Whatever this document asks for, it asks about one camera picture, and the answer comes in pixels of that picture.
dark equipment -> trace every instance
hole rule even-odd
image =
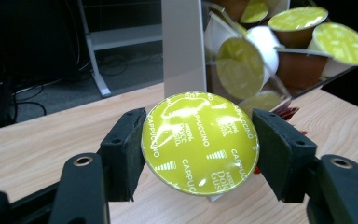
[[[133,200],[145,165],[145,114],[144,108],[124,114],[98,153],[67,161],[59,183],[12,204],[0,192],[0,223],[110,223],[108,202]],[[302,203],[307,194],[310,223],[358,223],[356,162],[335,155],[317,159],[317,146],[274,113],[255,109],[252,120],[260,142],[258,167],[279,201]]]

wooden table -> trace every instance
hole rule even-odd
[[[163,99],[163,84],[82,105],[0,129],[0,190],[14,202],[59,181],[64,163],[96,152],[126,111],[149,111]],[[358,162],[358,107],[321,90],[292,102],[290,119],[318,145],[317,156],[338,154]],[[112,223],[308,223],[302,204],[278,202],[262,175],[216,202],[162,183],[145,166],[134,203],[110,203]]]

light wood tabletop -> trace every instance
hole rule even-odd
[[[96,152],[121,115],[163,100],[163,84],[0,129],[0,190],[15,202],[60,180],[71,157]],[[317,157],[337,154],[358,162],[358,107],[321,90],[291,106],[289,120],[318,145]],[[211,203],[162,183],[145,166],[133,203],[110,203],[112,223],[308,223],[306,204],[278,202],[262,175]]]

green coffee capsule lid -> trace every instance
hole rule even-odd
[[[253,173],[259,145],[253,123],[237,105],[194,91],[171,96],[149,112],[142,150],[163,182],[211,196],[236,188]]]

gray floor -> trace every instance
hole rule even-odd
[[[112,63],[109,58],[99,67],[112,95],[134,91],[163,81],[162,54],[139,56],[125,63]],[[10,110],[16,122],[23,122],[72,107],[102,100],[91,75],[82,81],[57,80],[35,86],[16,94],[15,107]]]

